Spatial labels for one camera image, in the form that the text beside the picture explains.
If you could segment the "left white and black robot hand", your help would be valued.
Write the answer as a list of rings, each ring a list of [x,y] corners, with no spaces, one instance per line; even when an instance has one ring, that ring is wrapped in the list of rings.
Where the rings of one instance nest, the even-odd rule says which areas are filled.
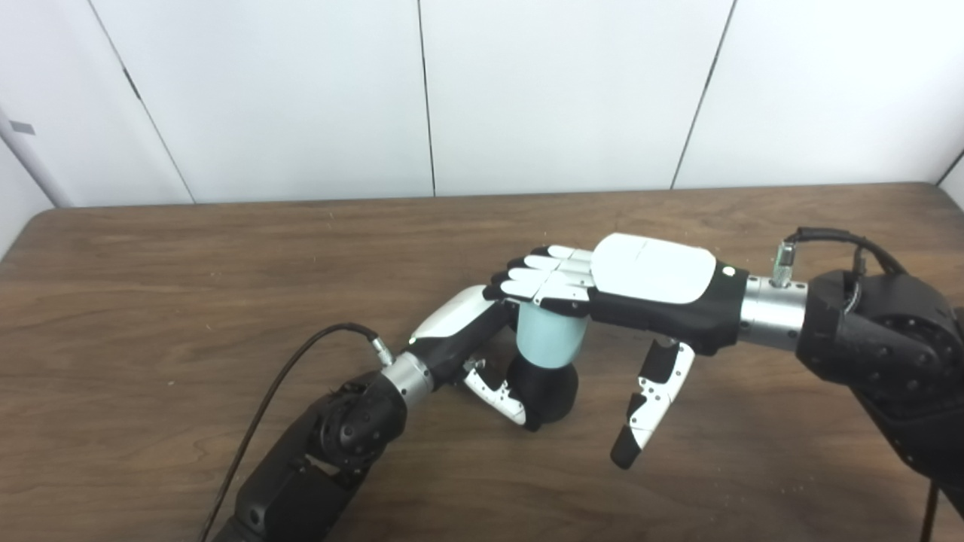
[[[444,303],[410,336],[401,352],[419,371],[430,391],[441,385],[462,385],[510,422],[535,432],[535,408],[527,406],[507,374],[500,374],[475,357],[489,340],[505,329],[515,329],[517,304],[486,298],[483,285],[473,285]]]

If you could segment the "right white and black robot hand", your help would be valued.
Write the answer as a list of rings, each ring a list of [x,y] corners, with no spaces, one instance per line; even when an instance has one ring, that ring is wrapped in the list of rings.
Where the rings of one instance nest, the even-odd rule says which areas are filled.
[[[572,376],[590,322],[664,337],[646,354],[639,391],[610,452],[626,470],[679,396],[696,357],[737,342],[748,278],[706,249],[613,233],[591,251],[535,249],[494,275],[484,294],[517,304],[517,359],[508,378],[527,407],[545,397],[548,378]]]

